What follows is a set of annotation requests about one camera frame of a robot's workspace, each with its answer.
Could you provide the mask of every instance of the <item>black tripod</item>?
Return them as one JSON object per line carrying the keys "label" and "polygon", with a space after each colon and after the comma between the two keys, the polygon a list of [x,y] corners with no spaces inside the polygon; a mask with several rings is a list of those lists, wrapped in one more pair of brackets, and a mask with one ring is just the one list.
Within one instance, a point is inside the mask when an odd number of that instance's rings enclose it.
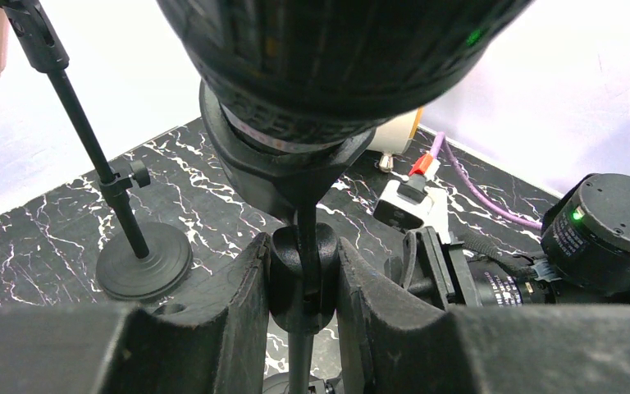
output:
{"label": "black tripod", "polygon": [[115,236],[98,257],[98,284],[118,300],[153,300],[172,291],[186,276],[192,248],[185,234],[167,224],[139,225],[126,190],[151,183],[140,161],[112,169],[95,138],[65,69],[69,57],[38,0],[0,0],[30,65],[47,74],[85,151],[95,166],[103,198],[114,210],[125,237]]}

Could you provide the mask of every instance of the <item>purple cable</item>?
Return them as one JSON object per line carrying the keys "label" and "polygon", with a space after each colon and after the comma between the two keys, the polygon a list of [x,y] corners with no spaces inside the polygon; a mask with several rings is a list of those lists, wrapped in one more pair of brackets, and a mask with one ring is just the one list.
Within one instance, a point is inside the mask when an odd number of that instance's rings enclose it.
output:
{"label": "purple cable", "polygon": [[527,219],[519,218],[511,213],[506,212],[501,207],[492,203],[481,191],[479,191],[477,187],[475,187],[475,185],[472,184],[472,181],[469,180],[468,175],[465,174],[463,169],[460,167],[458,158],[455,157],[455,155],[453,154],[453,151],[450,149],[450,145],[448,144],[448,141],[445,140],[444,132],[441,131],[438,134],[436,134],[436,139],[433,141],[433,145],[431,146],[431,149],[434,149],[436,145],[438,145],[439,147],[443,145],[443,150],[445,151],[445,155],[448,157],[448,159],[450,159],[450,163],[453,164],[453,168],[458,173],[458,175],[460,175],[460,178],[463,179],[464,184],[470,189],[470,191],[472,191],[472,194],[475,197],[477,197],[479,201],[482,202],[482,204],[484,204],[487,208],[494,211],[494,213],[499,214],[502,217],[510,220],[511,222],[522,224],[525,227],[534,228],[536,230],[542,229],[542,223],[532,222]]}

